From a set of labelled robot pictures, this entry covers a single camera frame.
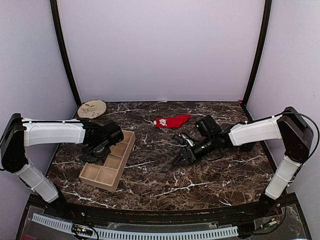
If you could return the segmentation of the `red patterned sock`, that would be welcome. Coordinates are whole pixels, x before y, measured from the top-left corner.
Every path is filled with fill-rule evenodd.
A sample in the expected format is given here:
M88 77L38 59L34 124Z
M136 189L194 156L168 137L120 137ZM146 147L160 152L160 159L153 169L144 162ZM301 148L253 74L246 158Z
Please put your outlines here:
M191 115L178 115L174 117L159 117L153 121L153 125L157 128L180 128L190 119Z

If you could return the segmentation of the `wooden compartment tray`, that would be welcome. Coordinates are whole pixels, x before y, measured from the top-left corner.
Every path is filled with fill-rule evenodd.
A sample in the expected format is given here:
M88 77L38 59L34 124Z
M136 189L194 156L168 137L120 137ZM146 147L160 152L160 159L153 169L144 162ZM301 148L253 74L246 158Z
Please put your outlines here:
M110 154L102 165L86 163L79 179L90 186L115 192L127 164L136 135L133 131L123 131L124 140L110 148Z

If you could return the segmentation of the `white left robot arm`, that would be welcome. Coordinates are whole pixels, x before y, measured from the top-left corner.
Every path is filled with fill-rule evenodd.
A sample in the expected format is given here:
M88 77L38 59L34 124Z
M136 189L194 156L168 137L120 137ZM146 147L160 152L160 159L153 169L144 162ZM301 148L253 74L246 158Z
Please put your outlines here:
M110 144L106 126L89 120L33 120L14 113L0 138L0 169L18 176L32 191L51 204L60 218L71 213L57 187L26 156L26 147L44 144L83 144L84 156L101 153Z

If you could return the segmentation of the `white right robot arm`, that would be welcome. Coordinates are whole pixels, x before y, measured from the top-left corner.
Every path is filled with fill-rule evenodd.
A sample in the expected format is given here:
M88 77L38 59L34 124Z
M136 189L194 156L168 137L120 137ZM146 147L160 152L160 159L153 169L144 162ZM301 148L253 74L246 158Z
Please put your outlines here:
M248 152L257 142L281 140L285 148L284 157L264 191L266 198L255 205L255 213L266 217L275 208L273 200L281 196L316 150L316 147L312 146L314 132L307 123L310 120L310 117L297 112L291 106L278 114L238 122L226 128L221 128L211 115L206 115L195 123L204 138L202 141L197 141L185 133L175 135L176 141L183 147L171 164L175 167L189 166L214 151L240 147L244 152Z

